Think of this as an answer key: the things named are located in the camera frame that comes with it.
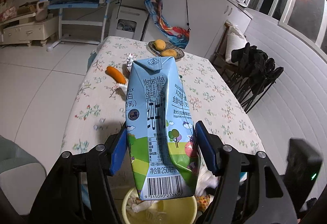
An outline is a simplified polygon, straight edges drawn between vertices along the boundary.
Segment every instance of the circular logo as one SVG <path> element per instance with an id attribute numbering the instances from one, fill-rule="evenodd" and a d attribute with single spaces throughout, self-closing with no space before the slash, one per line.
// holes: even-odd
<path id="1" fill-rule="evenodd" d="M 156 65 L 158 63 L 159 63 L 159 60 L 157 58 L 153 58 L 153 59 L 148 60 L 149 65 Z"/>
<path id="2" fill-rule="evenodd" d="M 135 121 L 138 117 L 140 116 L 140 112 L 137 109 L 132 109 L 130 110 L 130 112 L 128 113 L 128 118 L 131 121 Z"/>

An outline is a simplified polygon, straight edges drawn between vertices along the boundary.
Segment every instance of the white storage box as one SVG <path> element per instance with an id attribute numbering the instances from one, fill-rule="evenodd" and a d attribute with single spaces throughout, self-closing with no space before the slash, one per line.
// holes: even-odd
<path id="1" fill-rule="evenodd" d="M 121 6 L 119 9 L 116 6 L 110 19 L 109 36 L 141 40 L 147 18 L 148 12 L 143 9 L 129 6 Z"/>

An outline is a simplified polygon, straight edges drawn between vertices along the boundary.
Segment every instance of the barcode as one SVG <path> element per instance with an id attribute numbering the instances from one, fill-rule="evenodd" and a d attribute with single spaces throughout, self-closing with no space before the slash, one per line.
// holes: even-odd
<path id="1" fill-rule="evenodd" d="M 169 195 L 169 194 L 176 194 L 176 193 L 183 194 L 180 175 L 148 178 L 149 196 Z"/>

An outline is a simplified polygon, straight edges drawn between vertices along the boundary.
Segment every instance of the carton top flap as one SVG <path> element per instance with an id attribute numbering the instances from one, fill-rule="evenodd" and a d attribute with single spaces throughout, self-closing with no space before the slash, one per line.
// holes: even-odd
<path id="1" fill-rule="evenodd" d="M 158 71 L 162 69 L 162 65 L 170 58 L 174 57 L 153 57 L 150 59 L 142 59 L 134 61 L 138 65 L 150 69 L 151 71 Z"/>

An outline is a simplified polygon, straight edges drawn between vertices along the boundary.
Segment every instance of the blue desk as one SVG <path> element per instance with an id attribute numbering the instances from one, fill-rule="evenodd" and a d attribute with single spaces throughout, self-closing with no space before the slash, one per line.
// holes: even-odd
<path id="1" fill-rule="evenodd" d="M 47 48 L 47 51 L 53 50 L 62 41 L 69 42 L 82 42 L 88 44 L 98 45 L 104 39 L 104 30 L 107 22 L 107 14 L 109 4 L 114 0 L 40 0 L 48 2 L 48 9 L 59 9 L 59 22 L 58 22 L 58 40 L 54 42 L 51 46 Z M 64 8 L 98 8 L 102 4 L 106 4 L 106 12 L 103 17 L 102 22 L 97 21 L 80 21 L 80 20 L 63 20 L 63 9 Z M 63 37 L 62 35 L 62 26 L 63 24 L 71 25 L 88 25 L 88 26 L 100 26 L 102 27 L 101 41 L 92 41 L 92 40 L 82 40 L 82 39 L 72 39 L 68 37 Z"/>

